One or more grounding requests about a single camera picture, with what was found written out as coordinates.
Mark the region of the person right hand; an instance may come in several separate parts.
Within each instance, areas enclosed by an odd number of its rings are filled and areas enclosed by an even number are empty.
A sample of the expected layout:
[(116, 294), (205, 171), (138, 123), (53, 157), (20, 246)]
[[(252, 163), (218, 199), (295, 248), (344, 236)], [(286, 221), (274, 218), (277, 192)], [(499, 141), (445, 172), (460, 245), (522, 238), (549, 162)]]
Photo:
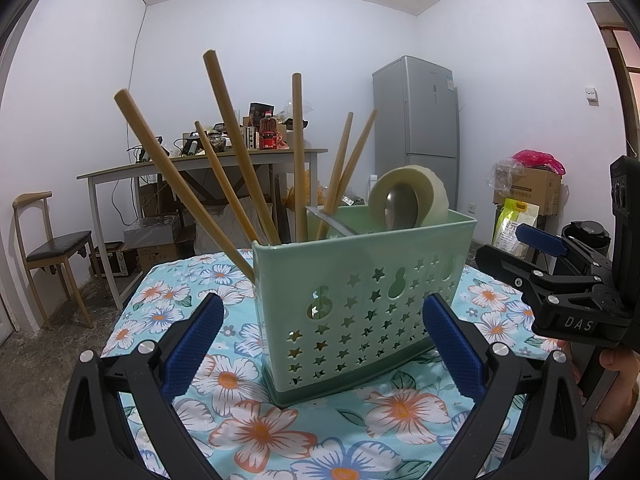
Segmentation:
[(616, 377), (594, 411), (592, 420), (611, 430), (613, 437), (617, 438), (638, 401), (639, 360), (633, 351), (621, 348), (603, 350), (599, 360), (600, 365)]

